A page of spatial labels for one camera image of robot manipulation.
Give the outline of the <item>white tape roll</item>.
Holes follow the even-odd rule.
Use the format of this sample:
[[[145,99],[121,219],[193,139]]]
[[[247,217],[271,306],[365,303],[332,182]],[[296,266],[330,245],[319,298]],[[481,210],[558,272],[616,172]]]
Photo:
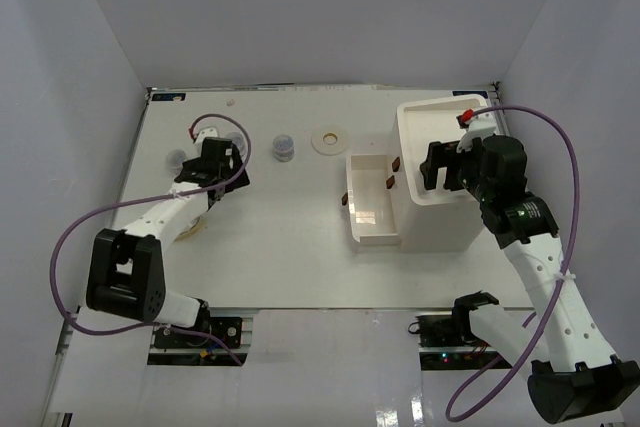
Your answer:
[[[311,135],[313,149],[323,156],[336,156],[350,146],[350,135],[339,126],[326,126],[316,129]]]

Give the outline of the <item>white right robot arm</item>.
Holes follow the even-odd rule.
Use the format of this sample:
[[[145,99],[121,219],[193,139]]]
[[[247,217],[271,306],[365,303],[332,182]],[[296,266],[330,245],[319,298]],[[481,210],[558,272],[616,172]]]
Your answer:
[[[420,166],[432,190],[466,190],[479,203],[484,226],[515,268],[542,332],[529,333],[498,300],[477,292],[455,300],[451,331],[461,344],[489,344],[527,380],[538,414],[549,424],[612,411],[639,387],[636,361],[621,360],[597,328],[575,280],[558,227],[545,201],[529,192],[522,143],[509,136],[432,142]]]

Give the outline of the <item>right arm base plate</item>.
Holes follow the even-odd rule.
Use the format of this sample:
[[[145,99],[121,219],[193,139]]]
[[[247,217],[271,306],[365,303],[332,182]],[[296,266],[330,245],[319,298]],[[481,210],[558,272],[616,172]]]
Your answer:
[[[408,325],[407,332],[418,341],[423,372],[476,371],[498,357],[486,343],[464,341],[450,314],[419,315]]]

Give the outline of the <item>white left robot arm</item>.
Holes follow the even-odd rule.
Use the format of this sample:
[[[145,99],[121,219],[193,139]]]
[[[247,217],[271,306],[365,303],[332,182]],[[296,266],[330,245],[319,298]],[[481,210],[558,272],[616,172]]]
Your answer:
[[[143,323],[177,326],[188,345],[211,334],[204,302],[166,287],[163,254],[225,194],[249,184],[242,157],[229,139],[204,137],[199,155],[182,164],[169,198],[120,230],[104,229],[95,239],[86,304],[95,311]]]

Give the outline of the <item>white bottom drawer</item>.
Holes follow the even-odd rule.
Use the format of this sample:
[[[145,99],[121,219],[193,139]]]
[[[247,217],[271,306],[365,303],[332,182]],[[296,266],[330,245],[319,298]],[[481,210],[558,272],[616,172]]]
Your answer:
[[[346,156],[346,183],[351,238],[356,251],[391,248],[400,244],[391,197],[386,188],[387,157]]]

